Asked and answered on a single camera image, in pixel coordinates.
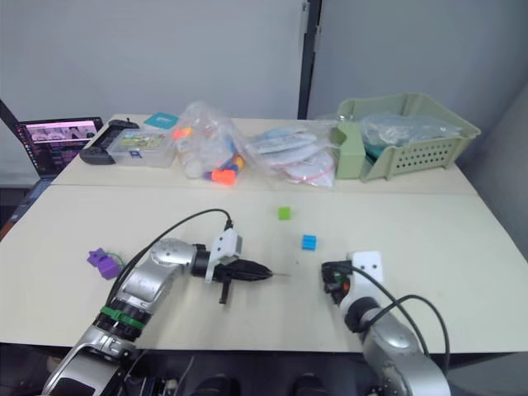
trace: green plastic basket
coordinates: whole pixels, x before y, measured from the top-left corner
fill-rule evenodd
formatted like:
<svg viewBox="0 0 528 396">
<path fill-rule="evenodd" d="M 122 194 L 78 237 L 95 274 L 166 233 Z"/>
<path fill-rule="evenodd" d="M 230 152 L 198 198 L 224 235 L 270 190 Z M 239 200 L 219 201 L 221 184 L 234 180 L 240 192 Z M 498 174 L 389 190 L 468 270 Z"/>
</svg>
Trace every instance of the green plastic basket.
<svg viewBox="0 0 528 396">
<path fill-rule="evenodd" d="M 404 147 L 389 146 L 374 164 L 365 160 L 361 180 L 422 171 L 433 167 L 450 167 L 460 153 L 480 134 L 480 129 L 464 120 L 424 93 L 402 93 L 390 97 L 347 99 L 339 105 L 337 115 L 352 121 L 374 113 L 401 116 L 430 116 L 460 127 L 461 136 L 424 140 Z"/>
</svg>

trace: purple block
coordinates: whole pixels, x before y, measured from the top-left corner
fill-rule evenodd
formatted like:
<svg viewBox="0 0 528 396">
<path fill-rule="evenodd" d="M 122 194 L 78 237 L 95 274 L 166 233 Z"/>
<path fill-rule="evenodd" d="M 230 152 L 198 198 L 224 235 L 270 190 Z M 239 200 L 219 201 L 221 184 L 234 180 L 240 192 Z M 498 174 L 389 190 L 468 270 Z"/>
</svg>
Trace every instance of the purple block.
<svg viewBox="0 0 528 396">
<path fill-rule="evenodd" d="M 105 279 L 112 279 L 119 275 L 121 269 L 112 257 L 106 256 L 97 263 L 97 269 Z"/>
<path fill-rule="evenodd" d="M 108 257 L 102 248 L 98 248 L 97 250 L 93 250 L 88 252 L 90 257 L 87 259 L 87 261 L 92 264 L 93 266 L 97 266 L 99 264 L 99 261 L 104 259 L 105 257 Z"/>
</svg>

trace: black cable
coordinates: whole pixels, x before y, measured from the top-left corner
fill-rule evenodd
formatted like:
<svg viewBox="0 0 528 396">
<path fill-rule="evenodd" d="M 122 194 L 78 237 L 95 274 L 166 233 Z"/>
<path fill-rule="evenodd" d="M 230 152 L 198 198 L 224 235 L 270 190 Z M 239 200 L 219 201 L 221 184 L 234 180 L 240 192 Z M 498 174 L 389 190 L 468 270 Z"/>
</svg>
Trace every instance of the black cable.
<svg viewBox="0 0 528 396">
<path fill-rule="evenodd" d="M 126 387 L 125 378 L 121 381 L 121 389 L 123 390 L 123 393 L 125 396 L 130 396 L 129 389 Z"/>
<path fill-rule="evenodd" d="M 420 329 L 414 322 L 413 318 L 411 318 L 411 315 L 407 312 L 407 310 L 396 300 L 396 298 L 390 294 L 390 292 L 385 289 L 376 279 L 374 279 L 372 276 L 367 274 L 365 271 L 360 270 L 359 268 L 356 268 L 353 266 L 350 262 L 350 265 L 344 264 L 344 262 L 325 262 L 323 265 L 327 265 L 330 268 L 340 268 L 342 271 L 344 271 L 346 274 L 351 274 L 352 272 L 357 272 L 360 275 L 363 275 L 366 279 L 368 279 L 374 286 L 376 286 L 379 290 L 383 292 L 384 295 L 386 295 L 393 304 L 398 307 L 398 309 L 401 311 L 403 316 L 407 319 L 409 324 L 412 327 L 412 330 L 416 333 L 416 336 L 418 340 L 420 341 L 420 345 L 422 345 L 423 354 L 425 356 L 429 356 L 429 349 L 427 348 L 426 340 L 423 338 L 422 332 L 420 332 Z"/>
<path fill-rule="evenodd" d="M 438 322 L 440 322 L 440 325 L 442 327 L 442 333 L 444 334 L 444 344 L 445 344 L 445 354 L 444 354 L 444 365 L 443 365 L 443 371 L 444 375 L 447 375 L 447 372 L 449 371 L 449 364 L 450 364 L 450 342 L 449 342 L 449 334 L 447 332 L 447 326 L 446 322 L 444 322 L 444 319 L 442 315 L 440 314 L 440 311 L 436 309 L 436 307 L 433 305 L 431 301 L 428 299 L 421 297 L 420 295 L 405 295 L 404 297 L 398 299 L 398 303 L 401 304 L 404 301 L 407 301 L 408 299 L 417 299 L 419 301 L 422 301 L 423 303 L 427 304 L 429 308 L 432 309 L 432 311 L 435 313 L 436 317 L 438 318 Z M 369 320 L 364 327 L 361 328 L 360 332 L 368 332 L 370 327 L 377 321 L 379 321 L 381 318 L 383 318 L 386 314 L 389 313 L 391 309 L 396 307 L 397 305 L 395 303 L 392 303 L 390 305 L 387 305 L 385 308 L 381 309 L 371 320 Z"/>
<path fill-rule="evenodd" d="M 110 290 L 110 293 L 108 295 L 108 298 L 106 299 L 106 305 L 109 305 L 111 303 L 111 301 L 114 299 L 114 297 L 116 297 L 116 294 L 117 294 L 117 290 L 119 290 L 119 288 L 123 285 L 123 282 L 125 281 L 125 279 L 127 278 L 127 276 L 132 272 L 132 270 L 134 269 L 134 267 L 136 266 L 136 264 L 138 263 L 138 261 L 141 259 L 141 257 L 144 256 L 144 254 L 146 252 L 149 251 L 149 249 L 157 242 L 159 241 L 161 238 L 163 238 L 165 235 L 167 235 L 168 233 L 170 233 L 171 231 L 173 231 L 176 227 L 179 227 L 180 225 L 186 223 L 187 221 L 191 220 L 191 219 L 194 219 L 195 217 L 198 217 L 198 216 L 202 216 L 202 215 L 205 215 L 206 213 L 210 213 L 210 212 L 220 212 L 220 213 L 223 213 L 224 215 L 226 215 L 226 217 L 228 218 L 227 221 L 225 222 L 225 227 L 224 229 L 230 229 L 233 227 L 233 221 L 231 220 L 231 216 L 229 215 L 229 213 L 227 212 L 227 210 L 223 210 L 223 209 L 219 209 L 219 208 L 213 208 L 213 209 L 206 209 L 206 210 L 202 210 L 201 212 L 198 212 L 198 213 L 194 213 L 194 214 L 191 214 L 190 216 L 188 217 L 185 217 L 183 220 L 177 222 L 176 224 L 174 224 L 172 227 L 169 227 L 168 229 L 166 229 L 165 231 L 163 231 L 161 234 L 159 234 L 147 247 L 145 247 L 144 249 L 142 249 L 140 252 L 138 252 L 134 257 L 132 257 L 132 259 L 126 264 L 125 268 L 123 268 L 123 271 L 121 271 L 121 273 L 117 276 L 117 278 L 115 279 L 114 281 L 114 284 L 112 285 L 111 287 L 111 290 Z"/>
<path fill-rule="evenodd" d="M 178 385 L 176 388 L 176 392 L 174 392 L 174 396 L 180 396 L 180 394 L 182 393 L 182 390 L 185 388 L 187 375 L 189 374 L 189 371 L 191 371 L 191 367 L 194 364 L 194 362 L 195 362 L 195 357 L 192 356 L 191 359 L 189 360 L 189 363 L 187 363 L 187 367 L 183 371 L 183 374 L 178 379 Z"/>
</svg>

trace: blue cube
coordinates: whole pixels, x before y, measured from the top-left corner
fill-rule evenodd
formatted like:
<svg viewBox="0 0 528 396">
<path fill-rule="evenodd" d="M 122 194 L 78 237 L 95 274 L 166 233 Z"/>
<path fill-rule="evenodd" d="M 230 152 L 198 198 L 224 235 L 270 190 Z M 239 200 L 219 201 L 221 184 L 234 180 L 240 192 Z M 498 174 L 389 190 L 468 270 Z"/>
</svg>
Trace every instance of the blue cube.
<svg viewBox="0 0 528 396">
<path fill-rule="evenodd" d="M 303 235 L 303 250 L 315 250 L 317 238 L 315 235 Z"/>
</svg>

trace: laptop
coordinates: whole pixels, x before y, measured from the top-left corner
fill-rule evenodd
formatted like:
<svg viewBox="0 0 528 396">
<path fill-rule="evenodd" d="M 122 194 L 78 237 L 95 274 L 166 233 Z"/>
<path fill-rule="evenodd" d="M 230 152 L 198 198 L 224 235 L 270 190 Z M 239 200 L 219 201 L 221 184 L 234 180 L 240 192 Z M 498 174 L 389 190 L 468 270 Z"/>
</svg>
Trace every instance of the laptop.
<svg viewBox="0 0 528 396">
<path fill-rule="evenodd" d="M 102 127 L 100 117 L 17 122 L 14 133 L 39 175 L 39 181 L 9 221 L 18 221 Z"/>
</svg>

